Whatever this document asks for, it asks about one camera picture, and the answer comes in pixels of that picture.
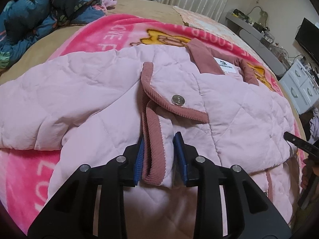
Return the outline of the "purple hanging cloth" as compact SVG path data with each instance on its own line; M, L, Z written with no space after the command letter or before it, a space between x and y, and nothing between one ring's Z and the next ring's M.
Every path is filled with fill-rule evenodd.
M318 140L318 131L319 131L319 113L318 108L313 109L313 117L309 121L310 124L310 138L309 142L314 144Z

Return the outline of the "white drawer cabinet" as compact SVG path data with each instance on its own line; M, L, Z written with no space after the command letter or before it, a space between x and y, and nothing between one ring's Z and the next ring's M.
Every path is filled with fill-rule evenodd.
M318 106L318 84L298 59L280 79L280 85L299 115Z

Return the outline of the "grey curved dressing table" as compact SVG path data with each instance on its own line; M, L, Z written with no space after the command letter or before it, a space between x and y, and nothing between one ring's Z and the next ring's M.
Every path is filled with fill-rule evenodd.
M286 73L284 65L275 57L275 55L262 44L262 34L246 21L236 17L228 12L225 16L228 21L228 27L232 29L242 40L244 40L266 63L280 80Z

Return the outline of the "blue floral quilt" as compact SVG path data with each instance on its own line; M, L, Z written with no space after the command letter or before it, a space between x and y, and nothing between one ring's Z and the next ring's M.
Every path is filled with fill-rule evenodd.
M59 27L86 25L105 15L102 0L10 0L1 12L1 70Z

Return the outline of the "black wall television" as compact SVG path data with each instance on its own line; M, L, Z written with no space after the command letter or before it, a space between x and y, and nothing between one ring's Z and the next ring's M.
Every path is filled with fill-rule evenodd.
M319 28L304 18L296 34L295 40L300 47L318 65L319 60Z

